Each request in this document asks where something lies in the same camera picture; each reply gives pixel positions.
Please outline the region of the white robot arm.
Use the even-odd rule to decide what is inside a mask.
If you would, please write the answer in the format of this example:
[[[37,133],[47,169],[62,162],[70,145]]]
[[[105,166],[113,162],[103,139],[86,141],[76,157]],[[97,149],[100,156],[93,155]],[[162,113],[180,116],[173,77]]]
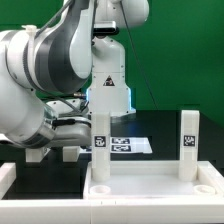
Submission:
[[[132,114],[125,50],[147,0],[64,0],[42,28],[0,32],[0,134],[17,147],[88,146],[93,113]]]

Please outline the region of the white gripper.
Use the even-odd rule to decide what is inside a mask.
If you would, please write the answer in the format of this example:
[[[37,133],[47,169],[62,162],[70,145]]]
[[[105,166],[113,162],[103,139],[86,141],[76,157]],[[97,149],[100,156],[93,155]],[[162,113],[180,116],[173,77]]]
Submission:
[[[50,141],[50,147],[90,146],[91,121],[87,118],[63,117],[53,122],[55,136]]]

